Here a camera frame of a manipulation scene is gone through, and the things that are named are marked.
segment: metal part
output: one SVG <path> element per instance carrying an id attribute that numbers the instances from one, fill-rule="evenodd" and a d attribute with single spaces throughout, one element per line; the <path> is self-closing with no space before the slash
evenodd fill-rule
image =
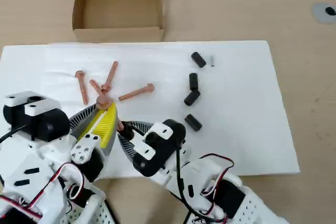
<path id="1" fill-rule="evenodd" d="M 114 75 L 115 75 L 115 73 L 116 73 L 117 67 L 118 67 L 118 62 L 115 61 L 115 62 L 113 63 L 113 65 L 112 65 L 112 68 L 111 68 L 111 70 L 110 70 L 110 73 L 109 73 L 109 75 L 108 75 L 108 77 L 107 77 L 107 80 L 106 80 L 105 84 L 103 84 L 103 85 L 101 86 L 101 90 L 102 90 L 103 93 L 105 93 L 105 94 L 108 93 L 108 92 L 110 92 L 110 90 L 111 90 L 111 88 L 112 88 L 111 82 L 112 82 L 113 77 L 114 77 Z"/>
<path id="2" fill-rule="evenodd" d="M 143 93 L 147 93 L 147 92 L 153 92 L 153 91 L 154 91 L 154 85 L 152 83 L 148 83 L 148 85 L 146 87 L 142 88 L 142 89 L 137 89 L 137 90 L 135 90 L 131 93 L 122 95 L 121 97 L 119 97 L 119 100 L 120 101 L 127 100 L 127 99 L 135 97 L 139 94 L 143 94 Z"/>
<path id="3" fill-rule="evenodd" d="M 86 86 L 84 84 L 84 76 L 85 76 L 85 73 L 81 70 L 77 71 L 76 74 L 75 74 L 75 77 L 78 79 L 78 82 L 79 82 L 79 88 L 80 88 L 80 92 L 82 94 L 83 103 L 84 103 L 84 105 L 88 105 L 89 104 L 89 97 L 88 97 L 88 92 L 86 90 Z"/>

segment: cardboard box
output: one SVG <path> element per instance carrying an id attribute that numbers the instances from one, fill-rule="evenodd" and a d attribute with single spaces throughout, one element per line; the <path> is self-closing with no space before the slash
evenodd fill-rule
<path id="1" fill-rule="evenodd" d="M 161 41 L 162 0 L 75 0 L 72 29 L 83 42 Z"/>

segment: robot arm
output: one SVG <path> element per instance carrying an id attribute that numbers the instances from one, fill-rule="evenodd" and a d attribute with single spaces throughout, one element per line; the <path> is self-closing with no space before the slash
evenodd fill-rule
<path id="1" fill-rule="evenodd" d="M 17 133 L 3 144 L 0 140 L 0 163 L 15 166 L 0 168 L 5 181 L 0 223 L 14 217 L 60 223 L 68 200 L 82 208 L 72 223 L 91 223 L 106 204 L 105 194 L 91 183 L 106 166 L 118 135 L 134 168 L 188 208 L 185 223 L 287 224 L 228 168 L 208 156 L 190 162 L 182 124 L 122 122 L 120 127 L 115 104 L 106 111 L 92 105 L 70 120 L 59 108 L 57 101 L 32 92 L 6 98 L 4 115 L 13 130 L 5 137 Z M 18 146 L 26 154 L 19 160 L 13 155 Z M 18 204 L 20 198 L 29 204 Z"/>
<path id="2" fill-rule="evenodd" d="M 191 216 L 186 223 L 287 224 L 209 155 L 189 162 L 191 151 L 182 124 L 166 120 L 153 124 L 146 133 L 133 130 L 133 124 L 139 122 L 125 124 L 124 131 L 119 132 L 120 142 L 125 150 L 127 141 L 134 145 L 134 152 L 126 153 L 135 169 L 169 190 L 189 209 Z M 212 193 L 207 192 L 217 185 Z"/>

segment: copper bolt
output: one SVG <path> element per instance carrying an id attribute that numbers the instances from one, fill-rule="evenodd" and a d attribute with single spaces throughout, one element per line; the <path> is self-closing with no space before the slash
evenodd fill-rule
<path id="1" fill-rule="evenodd" d="M 98 83 L 95 80 L 90 80 L 90 84 L 96 90 L 96 92 L 98 93 L 98 95 L 100 95 L 102 97 L 105 96 L 105 94 L 101 91 L 100 86 L 98 85 Z"/>
<path id="2" fill-rule="evenodd" d="M 99 110 L 108 110 L 111 107 L 113 100 L 106 95 L 100 95 L 97 98 L 97 108 Z"/>
<path id="3" fill-rule="evenodd" d="M 132 98 L 136 95 L 146 93 L 146 92 L 153 92 L 153 91 L 154 91 L 154 85 L 152 83 L 148 83 L 148 85 L 146 87 L 142 88 L 142 89 L 138 89 L 138 90 L 135 90 L 131 93 L 122 95 L 121 97 L 119 97 L 119 100 L 120 101 L 127 100 L 127 99 L 130 99 L 130 98 Z"/>
<path id="4" fill-rule="evenodd" d="M 114 75 L 115 75 L 115 73 L 116 73 L 117 67 L 118 67 L 118 62 L 115 61 L 115 62 L 113 63 L 113 65 L 112 65 L 112 68 L 111 68 L 111 70 L 110 70 L 109 76 L 107 77 L 107 80 L 106 80 L 105 84 L 103 84 L 103 85 L 101 86 L 101 90 L 103 91 L 103 93 L 108 93 L 108 92 L 110 92 L 110 90 L 111 90 L 111 88 L 112 88 L 111 83 L 112 83 L 113 77 L 114 77 Z"/>
<path id="5" fill-rule="evenodd" d="M 79 88 L 80 88 L 80 92 L 82 94 L 82 98 L 83 98 L 83 103 L 84 105 L 88 105 L 89 104 L 89 97 L 88 97 L 88 93 L 86 91 L 86 87 L 84 84 L 84 76 L 85 73 L 81 70 L 77 71 L 75 74 L 75 77 L 78 79 L 79 82 Z"/>

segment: table surface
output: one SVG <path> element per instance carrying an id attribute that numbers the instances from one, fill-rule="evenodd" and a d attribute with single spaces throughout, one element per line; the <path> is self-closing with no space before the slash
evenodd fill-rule
<path id="1" fill-rule="evenodd" d="M 0 0 L 0 48 L 75 41 L 73 1 Z M 165 41 L 268 41 L 301 173 L 243 181 L 291 223 L 334 223 L 336 206 L 336 24 L 313 19 L 316 2 L 336 5 L 336 0 L 164 0 Z M 145 178 L 98 184 L 122 223 L 182 223 L 186 215 L 169 192 Z"/>

